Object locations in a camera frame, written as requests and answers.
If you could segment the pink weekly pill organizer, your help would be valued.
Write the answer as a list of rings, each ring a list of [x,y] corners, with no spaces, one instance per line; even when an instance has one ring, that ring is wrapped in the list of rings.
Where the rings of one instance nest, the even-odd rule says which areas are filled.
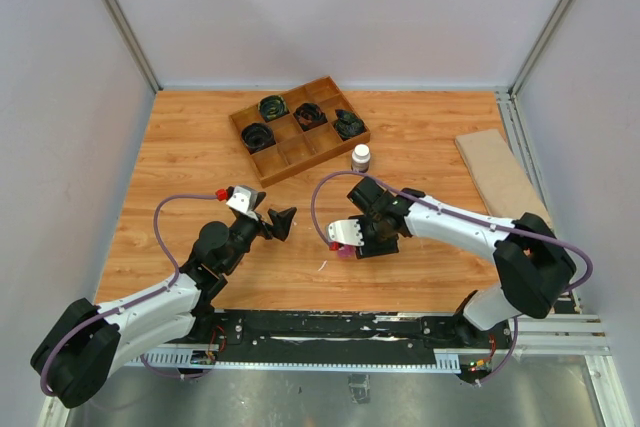
[[[338,249],[337,255],[341,259],[352,258],[356,255],[356,249],[353,246],[345,245]]]

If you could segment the white cap pill bottle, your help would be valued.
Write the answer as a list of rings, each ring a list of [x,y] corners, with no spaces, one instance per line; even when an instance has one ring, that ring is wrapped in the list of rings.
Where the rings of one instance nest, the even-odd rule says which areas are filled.
[[[366,173],[371,162],[371,151],[367,144],[358,144],[351,153],[351,170]]]

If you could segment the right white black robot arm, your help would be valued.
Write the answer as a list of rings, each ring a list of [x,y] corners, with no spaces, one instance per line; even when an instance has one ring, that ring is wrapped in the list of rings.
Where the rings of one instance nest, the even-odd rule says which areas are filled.
[[[422,191],[398,192],[365,178],[349,192],[363,243],[358,258],[398,252],[399,237],[419,237],[453,245],[488,260],[499,281],[472,291],[442,328],[438,342],[474,347],[489,330],[521,314],[543,319],[564,293],[577,267],[538,215],[518,219],[483,216],[442,203]]]

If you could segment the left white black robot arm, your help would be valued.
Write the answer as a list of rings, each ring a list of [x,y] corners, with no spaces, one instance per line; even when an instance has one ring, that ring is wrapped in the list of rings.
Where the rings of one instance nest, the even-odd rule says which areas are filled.
[[[211,302],[254,240],[287,239],[297,210],[268,217],[238,213],[231,224],[199,231],[183,265],[162,282],[104,304],[69,304],[33,353],[40,389],[69,408],[90,400],[120,367],[156,346],[187,337],[200,343],[214,330]]]

